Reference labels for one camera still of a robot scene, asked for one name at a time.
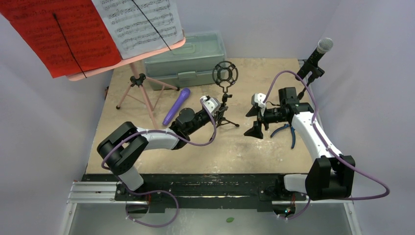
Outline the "black tripod mic stand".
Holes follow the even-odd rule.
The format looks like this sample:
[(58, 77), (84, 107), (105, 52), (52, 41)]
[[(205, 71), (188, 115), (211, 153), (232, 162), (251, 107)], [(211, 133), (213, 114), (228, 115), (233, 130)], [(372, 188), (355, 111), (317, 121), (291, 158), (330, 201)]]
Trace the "black tripod mic stand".
[[(221, 61), (219, 62), (214, 69), (212, 70), (212, 80), (213, 82), (219, 86), (220, 88), (222, 88), (222, 99), (229, 99), (232, 98), (232, 94), (228, 93), (228, 89), (229, 87), (233, 86), (237, 79), (238, 79), (238, 69), (236, 67), (236, 65), (234, 63), (232, 63), (231, 61)], [(239, 127), (240, 125), (232, 122), (230, 120), (228, 120), (228, 124), (232, 124), (235, 127)]]

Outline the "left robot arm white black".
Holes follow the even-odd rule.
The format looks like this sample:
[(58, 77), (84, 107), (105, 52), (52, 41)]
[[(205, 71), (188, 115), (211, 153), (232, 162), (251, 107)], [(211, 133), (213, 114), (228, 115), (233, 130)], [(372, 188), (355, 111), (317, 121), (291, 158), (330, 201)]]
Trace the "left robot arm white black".
[(207, 144), (213, 142), (216, 137), (216, 115), (223, 106), (210, 96), (202, 96), (200, 103), (200, 111), (195, 112), (191, 108), (180, 110), (170, 127), (165, 129), (143, 129), (127, 121), (98, 145), (102, 168), (110, 170), (127, 187), (127, 194), (133, 200), (140, 200), (146, 194), (144, 179), (134, 167), (143, 151), (178, 150), (186, 144), (198, 146), (198, 143), (191, 141), (190, 135), (208, 123), (213, 125), (214, 133)]

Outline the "purple toy microphone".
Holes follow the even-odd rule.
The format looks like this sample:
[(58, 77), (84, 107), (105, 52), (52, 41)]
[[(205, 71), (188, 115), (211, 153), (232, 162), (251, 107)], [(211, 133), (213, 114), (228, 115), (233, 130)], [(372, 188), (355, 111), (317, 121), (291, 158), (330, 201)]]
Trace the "purple toy microphone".
[(183, 88), (181, 90), (178, 98), (176, 99), (176, 101), (174, 102), (174, 104), (172, 105), (168, 113), (166, 114), (162, 122), (163, 126), (167, 126), (173, 120), (173, 117), (179, 111), (179, 109), (184, 104), (184, 102), (190, 97), (190, 94), (191, 94), (191, 90), (189, 88)]

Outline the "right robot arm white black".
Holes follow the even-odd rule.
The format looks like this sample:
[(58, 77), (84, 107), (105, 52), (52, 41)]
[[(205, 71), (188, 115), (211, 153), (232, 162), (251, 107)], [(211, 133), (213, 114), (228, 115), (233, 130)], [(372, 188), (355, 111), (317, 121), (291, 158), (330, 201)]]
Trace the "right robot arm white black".
[(271, 123), (286, 122), (300, 135), (314, 160), (308, 174), (286, 174), (275, 185), (276, 196), (287, 199), (294, 192), (307, 194), (312, 200), (343, 199), (351, 195), (355, 160), (341, 153), (331, 142), (319, 123), (313, 119), (314, 110), (309, 103), (300, 102), (294, 87), (278, 91), (279, 106), (266, 107), (266, 95), (252, 96), (248, 117), (255, 116), (252, 128), (244, 135), (263, 138), (262, 129)]

